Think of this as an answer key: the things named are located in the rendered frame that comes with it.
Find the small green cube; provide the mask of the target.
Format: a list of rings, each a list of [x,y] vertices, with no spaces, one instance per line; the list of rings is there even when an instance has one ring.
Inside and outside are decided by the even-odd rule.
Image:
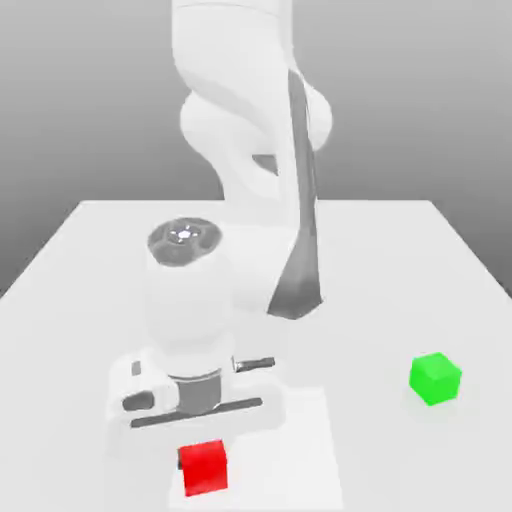
[[[434,406],[457,398],[461,377],[462,370],[436,352],[412,360],[409,386],[428,406]]]

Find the small red cube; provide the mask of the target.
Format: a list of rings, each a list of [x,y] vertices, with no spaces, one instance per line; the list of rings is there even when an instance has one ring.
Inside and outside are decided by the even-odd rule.
[[[227,454],[220,439],[180,447],[178,468],[183,473],[186,497],[228,487]]]

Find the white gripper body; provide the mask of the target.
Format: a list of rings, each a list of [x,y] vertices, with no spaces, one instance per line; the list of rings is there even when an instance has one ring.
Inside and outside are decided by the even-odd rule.
[[[176,384],[111,391],[106,400],[108,460],[174,456],[179,448],[279,427],[286,419],[274,384],[208,386],[187,394]]]

